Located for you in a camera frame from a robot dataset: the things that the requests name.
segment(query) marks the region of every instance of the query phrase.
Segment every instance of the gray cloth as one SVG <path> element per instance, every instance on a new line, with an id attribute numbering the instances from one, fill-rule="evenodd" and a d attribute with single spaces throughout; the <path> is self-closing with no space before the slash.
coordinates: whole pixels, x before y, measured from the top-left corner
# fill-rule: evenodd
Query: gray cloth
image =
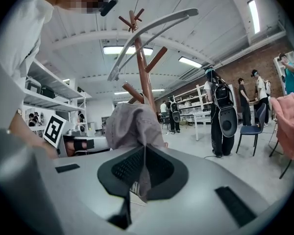
<path id="1" fill-rule="evenodd" d="M 106 138 L 112 149 L 141 144 L 145 147 L 146 144 L 165 147 L 160 124 L 155 112 L 148 104 L 118 104 L 106 122 Z M 132 191 L 144 202 L 147 201 L 146 195 L 151 189 L 145 161 L 146 152 L 139 182 L 134 183 L 138 190 Z"/>

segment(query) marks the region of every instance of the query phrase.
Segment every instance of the gray floor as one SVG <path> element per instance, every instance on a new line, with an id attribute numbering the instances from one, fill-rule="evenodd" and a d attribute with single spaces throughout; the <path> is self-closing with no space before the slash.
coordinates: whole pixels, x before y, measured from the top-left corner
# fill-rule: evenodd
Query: gray floor
<path id="1" fill-rule="evenodd" d="M 269 126 L 265 127 L 264 132 L 259 135 L 254 157 L 252 156 L 254 150 L 254 137 L 252 136 L 243 136 L 238 154 L 235 153 L 240 138 L 241 126 L 239 126 L 235 134 L 235 143 L 230 156 L 206 158 L 220 164 L 248 183 L 270 205 L 288 194 L 294 187 L 294 161 L 284 177 L 279 179 L 289 159 L 278 153 L 274 153 L 269 158 L 269 154 L 277 142 L 274 134 L 269 143 L 274 125 L 274 122 L 269 123 Z M 207 124 L 206 127 L 200 125 L 198 129 L 199 140 L 196 141 L 195 127 L 193 126 L 181 126 L 181 132 L 174 135 L 167 131 L 166 126 L 163 126 L 163 139 L 169 143 L 169 148 L 203 158 L 213 155 L 210 131 L 210 124 Z M 280 145 L 278 145 L 276 150 L 283 153 Z M 136 195 L 131 193 L 131 216 L 133 221 L 144 211 L 145 205 Z"/>

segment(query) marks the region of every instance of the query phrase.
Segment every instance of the ceiling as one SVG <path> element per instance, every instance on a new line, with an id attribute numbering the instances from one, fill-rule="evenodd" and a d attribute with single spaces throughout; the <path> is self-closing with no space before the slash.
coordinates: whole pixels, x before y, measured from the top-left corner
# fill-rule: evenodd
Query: ceiling
<path id="1" fill-rule="evenodd" d="M 256 35 L 248 1 L 119 0 L 106 17 L 55 8 L 51 21 L 43 27 L 37 59 L 60 78 L 76 78 L 78 86 L 93 98 L 128 100 L 129 95 L 114 95 L 114 92 L 123 91 L 124 81 L 141 91 L 136 58 L 122 70 L 119 81 L 108 82 L 107 76 L 117 55 L 105 55 L 102 50 L 104 46 L 124 45 L 132 34 L 118 17 L 129 19 L 129 10 L 137 13 L 144 8 L 140 17 L 143 21 L 138 22 L 140 27 L 175 11 L 197 8 L 198 16 L 171 28 L 148 45 L 153 48 L 153 54 L 146 57 L 147 63 L 161 47 L 168 48 L 150 72 L 152 88 L 166 89 L 154 93 L 159 97 L 203 75 L 201 69 L 180 63 L 178 59 L 181 56 L 203 65 L 216 64 L 276 32 L 279 10 L 274 0 L 255 0 L 261 27 L 261 32 Z M 142 36 L 142 40 L 148 40 L 163 27 L 152 29 Z"/>

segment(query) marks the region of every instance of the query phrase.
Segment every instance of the brick wall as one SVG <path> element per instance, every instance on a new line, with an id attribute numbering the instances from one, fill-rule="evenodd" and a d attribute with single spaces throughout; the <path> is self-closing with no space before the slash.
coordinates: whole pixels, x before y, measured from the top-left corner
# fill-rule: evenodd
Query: brick wall
<path id="1" fill-rule="evenodd" d="M 293 48 L 286 37 L 263 46 L 240 59 L 222 66 L 217 69 L 217 73 L 228 83 L 232 84 L 235 92 L 237 105 L 240 105 L 239 92 L 238 92 L 238 79 L 241 77 L 245 81 L 245 89 L 249 99 L 253 99 L 255 95 L 255 78 L 250 77 L 253 69 L 258 70 L 259 74 L 264 80 L 271 82 L 271 95 L 279 97 L 283 95 L 280 78 L 273 63 L 274 57 L 278 56 L 281 52 L 290 52 Z M 206 82 L 205 77 L 201 77 L 192 83 L 189 83 L 172 94 L 177 95 L 189 91 L 196 87 L 196 84 L 203 85 Z M 164 96 L 156 101 L 157 109 L 160 109 L 160 104 L 163 100 L 167 100 L 168 96 Z"/>

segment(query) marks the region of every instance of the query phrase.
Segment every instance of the black pants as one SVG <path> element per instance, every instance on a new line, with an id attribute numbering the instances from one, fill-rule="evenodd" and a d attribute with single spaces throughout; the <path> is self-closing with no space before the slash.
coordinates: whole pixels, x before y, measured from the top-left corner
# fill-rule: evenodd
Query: black pants
<path id="1" fill-rule="evenodd" d="M 211 104 L 211 144 L 216 155 L 228 156 L 234 145 L 234 136 L 227 138 L 222 134 L 219 122 L 220 109 Z"/>
<path id="2" fill-rule="evenodd" d="M 250 115 L 250 108 L 249 105 L 242 105 L 243 109 L 243 125 L 251 125 L 250 120 L 251 120 L 251 115 Z"/>
<path id="3" fill-rule="evenodd" d="M 179 131 L 180 130 L 180 123 L 174 122 L 172 112 L 170 112 L 170 126 L 171 126 L 171 130 L 172 131 L 174 131 L 174 129 L 176 131 Z"/>
<path id="4" fill-rule="evenodd" d="M 262 105 L 262 103 L 265 103 L 266 105 L 266 116 L 265 116 L 265 123 L 269 122 L 269 100 L 268 97 L 264 97 L 259 101 L 259 105 Z"/>

